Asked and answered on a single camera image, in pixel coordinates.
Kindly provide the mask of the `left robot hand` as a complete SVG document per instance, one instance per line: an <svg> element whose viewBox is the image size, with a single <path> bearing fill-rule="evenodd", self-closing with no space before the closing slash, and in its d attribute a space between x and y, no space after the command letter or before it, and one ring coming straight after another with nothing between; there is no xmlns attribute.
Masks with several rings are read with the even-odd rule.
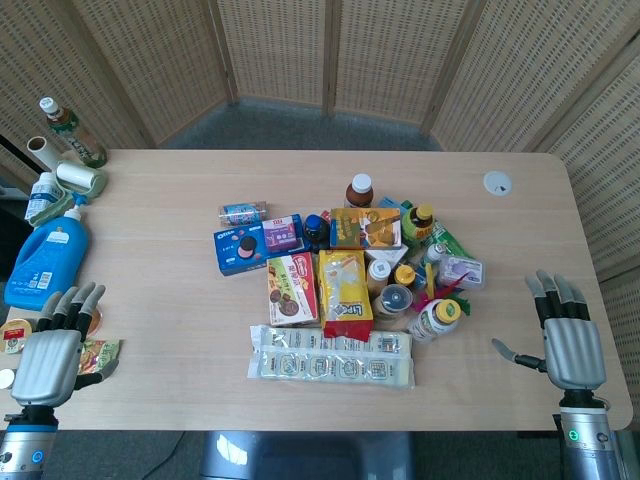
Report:
<svg viewBox="0 0 640 480"><path fill-rule="evenodd" d="M72 393L98 384L119 366L117 357L93 373L81 373L81 354L103 285L54 292L45 302L36 332L26 341L11 387L11 397L21 406L56 408Z"/></svg>

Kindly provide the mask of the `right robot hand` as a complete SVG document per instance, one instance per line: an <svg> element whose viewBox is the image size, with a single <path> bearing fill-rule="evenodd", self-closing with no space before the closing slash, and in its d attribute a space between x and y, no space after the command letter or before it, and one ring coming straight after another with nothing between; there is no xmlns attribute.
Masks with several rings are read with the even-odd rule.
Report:
<svg viewBox="0 0 640 480"><path fill-rule="evenodd" d="M499 339L495 350L506 360L545 373L557 388L594 391L606 382L597 325L583 293L563 276L538 270L525 278L541 329L545 357L516 353Z"/></svg>

